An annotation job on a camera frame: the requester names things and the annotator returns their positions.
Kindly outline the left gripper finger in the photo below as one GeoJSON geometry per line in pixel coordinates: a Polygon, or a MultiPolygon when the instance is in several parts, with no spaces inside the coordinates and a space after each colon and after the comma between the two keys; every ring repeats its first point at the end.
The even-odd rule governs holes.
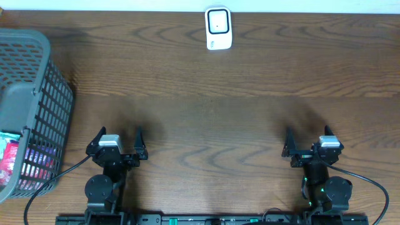
{"type": "Polygon", "coordinates": [[[136,129],[136,137],[134,141],[134,150],[136,153],[145,153],[146,152],[146,145],[143,140],[143,134],[141,127],[136,129]]]}
{"type": "Polygon", "coordinates": [[[106,128],[103,126],[94,139],[87,145],[88,151],[95,151],[99,146],[99,141],[103,135],[106,134],[106,128]]]}

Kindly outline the teal snack packet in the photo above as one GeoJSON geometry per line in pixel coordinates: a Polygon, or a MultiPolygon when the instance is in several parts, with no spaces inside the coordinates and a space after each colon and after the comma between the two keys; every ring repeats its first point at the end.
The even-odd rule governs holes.
{"type": "Polygon", "coordinates": [[[4,157],[6,146],[11,141],[19,141],[20,135],[8,132],[0,133],[0,159],[4,157]]]}

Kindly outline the purple red snack pack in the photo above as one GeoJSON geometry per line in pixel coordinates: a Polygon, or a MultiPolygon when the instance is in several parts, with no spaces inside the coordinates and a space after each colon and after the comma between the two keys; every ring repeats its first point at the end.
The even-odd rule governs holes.
{"type": "MultiPolygon", "coordinates": [[[[1,186],[6,186],[11,176],[13,175],[14,163],[16,162],[16,154],[19,147],[18,141],[10,141],[6,144],[3,157],[1,159],[1,186]]],[[[44,153],[37,152],[36,150],[30,150],[27,148],[25,160],[29,162],[39,164],[40,166],[32,166],[24,162],[22,164],[22,176],[32,177],[35,179],[50,179],[50,169],[55,168],[55,160],[44,153]]],[[[22,179],[18,182],[19,188],[23,190],[37,189],[43,185],[42,182],[37,183],[36,181],[28,181],[22,179]]]]}

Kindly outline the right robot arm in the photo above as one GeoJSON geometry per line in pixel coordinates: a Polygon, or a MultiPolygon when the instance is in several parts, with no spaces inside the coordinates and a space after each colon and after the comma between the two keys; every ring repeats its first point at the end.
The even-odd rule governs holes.
{"type": "Polygon", "coordinates": [[[328,126],[324,135],[309,149],[297,148],[291,129],[286,130],[282,157],[291,159],[292,168],[302,168],[304,177],[301,192],[309,207],[299,216],[301,224],[343,224],[343,212],[349,209],[352,182],[330,176],[328,167],[339,160],[343,144],[328,126]]]}

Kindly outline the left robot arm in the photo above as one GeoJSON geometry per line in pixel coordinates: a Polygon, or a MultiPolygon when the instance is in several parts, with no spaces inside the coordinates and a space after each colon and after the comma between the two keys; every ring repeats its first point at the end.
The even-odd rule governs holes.
{"type": "Polygon", "coordinates": [[[86,154],[102,168],[102,174],[91,177],[85,185],[87,209],[84,224],[135,224],[135,217],[122,210],[122,201],[128,171],[148,159],[148,150],[138,128],[134,139],[134,153],[124,154],[121,138],[107,134],[102,127],[88,144],[86,154]]]}

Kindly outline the white barcode scanner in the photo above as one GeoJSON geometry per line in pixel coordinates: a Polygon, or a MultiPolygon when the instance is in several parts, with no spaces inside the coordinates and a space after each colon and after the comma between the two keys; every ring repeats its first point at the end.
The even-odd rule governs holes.
{"type": "Polygon", "coordinates": [[[229,49],[233,43],[231,12],[226,7],[210,7],[204,13],[206,47],[210,51],[229,49]]]}

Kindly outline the grey plastic mesh basket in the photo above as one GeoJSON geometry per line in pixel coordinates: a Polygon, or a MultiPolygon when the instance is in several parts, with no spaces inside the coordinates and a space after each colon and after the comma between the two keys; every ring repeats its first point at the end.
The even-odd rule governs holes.
{"type": "Polygon", "coordinates": [[[74,93],[51,58],[39,31],[1,29],[1,132],[19,135],[1,201],[47,194],[61,171],[74,93]]]}

